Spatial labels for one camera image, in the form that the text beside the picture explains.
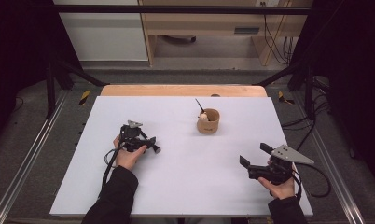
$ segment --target hand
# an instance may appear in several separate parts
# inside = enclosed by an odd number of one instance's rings
[[[114,140],[115,148],[118,148],[118,140],[120,135],[118,135]],[[128,152],[126,150],[120,150],[116,157],[115,163],[116,166],[122,166],[128,170],[131,170],[132,167],[137,163],[138,158],[145,152],[147,146],[141,146],[134,152]]]
[[[290,177],[284,183],[280,185],[273,185],[269,180],[260,177],[258,179],[259,183],[268,189],[274,197],[274,199],[279,198],[280,200],[295,196],[295,180]]]

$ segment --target wooden cup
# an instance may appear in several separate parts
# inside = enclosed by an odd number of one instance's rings
[[[204,111],[207,115],[208,120],[202,119],[201,116],[199,116],[199,120],[197,120],[197,129],[200,133],[204,134],[216,133],[219,127],[219,112],[211,108],[204,109]]]

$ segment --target metal bracket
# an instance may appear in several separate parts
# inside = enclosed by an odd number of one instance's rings
[[[143,125],[142,123],[138,123],[132,120],[127,120],[127,122],[129,123],[130,128],[138,128],[139,126]]]
[[[271,155],[283,161],[292,161],[296,163],[313,164],[313,160],[303,156],[292,147],[281,145],[271,152]]]

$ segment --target white tabletop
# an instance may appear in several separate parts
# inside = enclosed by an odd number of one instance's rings
[[[197,131],[200,108],[220,113],[212,135]],[[286,144],[271,98],[97,97],[50,213],[84,216],[101,190],[104,155],[127,120],[142,122],[161,152],[149,149],[133,168],[139,180],[132,217],[254,217],[269,214],[269,192],[249,179],[240,155],[266,165],[260,143]],[[300,205],[313,210],[303,191]]]

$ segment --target black sleeve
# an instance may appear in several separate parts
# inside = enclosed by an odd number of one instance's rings
[[[129,223],[134,193],[138,187],[135,175],[119,166],[101,191],[101,197],[83,218],[83,224]]]
[[[275,199],[269,203],[269,209],[274,224],[307,223],[296,197]]]

